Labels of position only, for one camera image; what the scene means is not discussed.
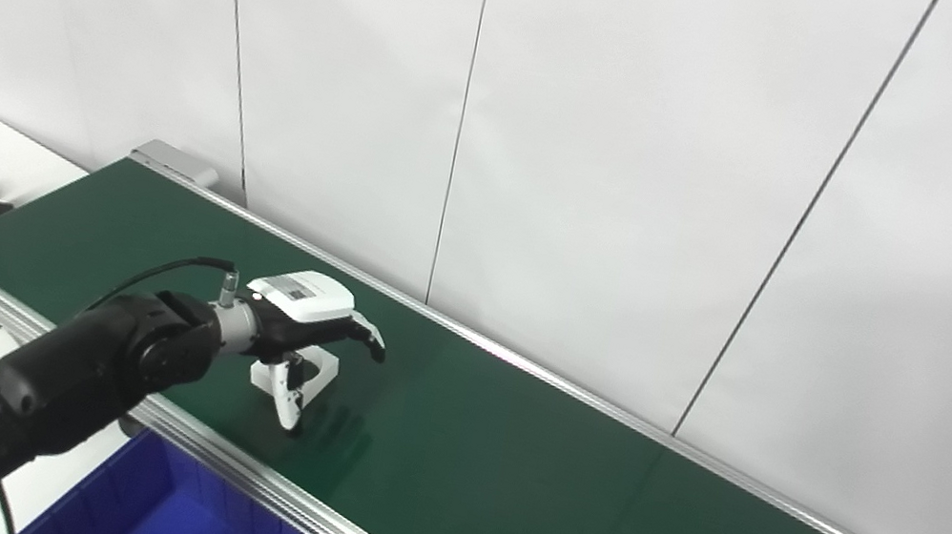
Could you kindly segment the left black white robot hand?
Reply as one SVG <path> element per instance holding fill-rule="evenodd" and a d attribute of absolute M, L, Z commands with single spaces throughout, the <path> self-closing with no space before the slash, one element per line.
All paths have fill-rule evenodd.
<path fill-rule="evenodd" d="M 272 397 L 288 437 L 301 432 L 306 407 L 337 379 L 340 359 L 327 344 L 356 340 L 376 363 L 386 360 L 381 331 L 333 277 L 311 270 L 257 277 L 236 298 L 252 328 L 242 351 L 253 359 L 250 382 Z"/>

